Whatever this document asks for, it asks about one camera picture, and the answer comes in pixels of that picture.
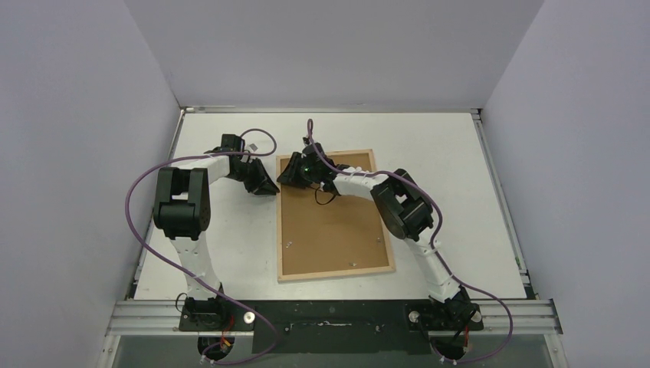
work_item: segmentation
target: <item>cork board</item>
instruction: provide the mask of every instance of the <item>cork board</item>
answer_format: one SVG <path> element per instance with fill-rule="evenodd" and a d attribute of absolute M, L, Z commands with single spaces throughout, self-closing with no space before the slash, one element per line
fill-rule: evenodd
<path fill-rule="evenodd" d="M 371 149 L 327 153 L 335 163 L 375 171 Z M 291 156 L 277 157 L 277 176 Z M 331 194 L 318 192 L 318 201 Z M 389 233 L 375 204 L 340 196 L 318 205 L 313 189 L 280 185 L 277 195 L 277 279 L 337 278 L 395 270 Z"/>

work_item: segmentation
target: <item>wooden frame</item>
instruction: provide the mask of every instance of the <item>wooden frame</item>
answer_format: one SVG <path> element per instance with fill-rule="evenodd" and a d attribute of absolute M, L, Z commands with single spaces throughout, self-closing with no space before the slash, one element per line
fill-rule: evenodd
<path fill-rule="evenodd" d="M 355 149 L 355 150 L 347 150 L 347 151 L 333 151 L 333 152 L 328 152 L 327 156 L 328 157 L 336 157 L 336 156 L 345 156 L 345 155 L 353 155 L 353 154 L 368 154 L 369 156 L 369 161 L 370 161 L 370 170 L 371 171 L 376 171 L 376 164 L 375 164 L 375 155 L 371 149 Z M 291 155 L 282 155 L 282 156 L 276 156 L 276 177 L 278 177 L 281 174 L 281 160 L 283 159 L 289 159 L 291 158 Z M 394 259 L 394 254 L 392 252 L 392 246 L 391 246 L 391 241 L 390 241 L 390 233 L 388 232 L 388 229 L 382 222 L 382 236 L 383 236 L 383 244 L 386 247 L 386 257 L 388 259 L 388 265 L 387 266 L 380 266 L 380 267 L 371 267 L 371 268 L 357 268 L 357 269 L 347 269 L 347 270 L 339 270 L 339 271 L 322 271 L 322 272 L 311 272 L 311 273 L 303 273 L 303 274 L 284 274 L 283 272 L 283 252 L 284 252 L 284 247 L 283 247 L 283 242 L 282 242 L 282 186 L 280 186 L 281 190 L 277 194 L 277 200 L 276 200 L 276 210 L 277 210 L 277 280 L 278 281 L 299 281 L 299 280 L 310 280 L 310 279 L 317 279 L 317 278 L 339 278 L 339 277 L 346 277 L 346 276 L 353 276 L 353 275 L 359 275 L 359 274 L 376 274 L 376 273 L 385 273 L 385 272 L 393 272 L 395 271 L 395 259 Z"/>

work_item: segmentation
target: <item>gray floor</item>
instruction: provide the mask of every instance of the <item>gray floor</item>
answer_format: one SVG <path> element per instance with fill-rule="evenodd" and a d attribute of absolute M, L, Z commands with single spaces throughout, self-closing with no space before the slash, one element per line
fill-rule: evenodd
<path fill-rule="evenodd" d="M 492 351 L 504 339 L 503 336 L 476 336 L 470 339 L 471 351 L 466 356 L 476 357 Z M 227 360 L 241 359 L 250 355 L 252 337 L 239 337 Z M 205 368 L 199 364 L 196 337 L 122 337 L 113 368 L 160 368 L 160 367 Z M 407 355 L 402 352 L 381 352 L 376 354 L 268 354 L 245 366 L 253 367 L 347 367 L 371 368 L 390 367 L 432 367 L 439 366 L 433 355 Z M 497 356 L 467 367 L 521 367 L 547 368 L 550 362 L 544 337 L 514 336 L 510 344 Z"/>

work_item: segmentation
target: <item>white wall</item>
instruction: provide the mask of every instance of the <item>white wall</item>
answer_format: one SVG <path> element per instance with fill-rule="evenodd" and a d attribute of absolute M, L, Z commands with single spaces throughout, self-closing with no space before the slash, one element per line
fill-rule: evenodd
<path fill-rule="evenodd" d="M 181 105 L 481 107 L 543 0 L 126 0 Z"/>
<path fill-rule="evenodd" d="M 0 366 L 94 366 L 178 105 L 121 0 L 3 1 L 0 50 Z"/>
<path fill-rule="evenodd" d="M 483 112 L 571 367 L 648 366 L 650 2 L 546 0 Z"/>

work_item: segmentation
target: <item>white tabletop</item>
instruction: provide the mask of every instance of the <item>white tabletop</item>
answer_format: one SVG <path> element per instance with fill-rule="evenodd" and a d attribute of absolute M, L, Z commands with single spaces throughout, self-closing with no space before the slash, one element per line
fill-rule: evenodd
<path fill-rule="evenodd" d="M 474 123 L 469 113 L 191 113 L 185 116 L 175 157 L 218 146 L 223 133 L 252 127 L 277 140 L 276 154 L 304 148 L 307 119 L 314 138 L 328 151 L 373 149 L 378 169 L 406 169 L 438 203 L 444 215 L 438 239 L 453 272 L 465 282 L 504 298 L 525 297 L 519 269 Z M 247 143 L 271 149 L 261 133 Z M 261 159 L 275 177 L 275 157 Z M 212 220 L 208 249 L 225 292 L 243 300 L 408 299 L 427 297 L 412 253 L 391 238 L 396 271 L 320 281 L 277 282 L 276 201 L 256 197 L 244 185 L 222 179 L 210 186 Z M 150 244 L 178 256 L 155 228 Z M 144 261 L 136 299 L 175 299 L 185 291 L 183 275 L 152 255 Z M 470 291 L 474 298 L 485 298 Z"/>

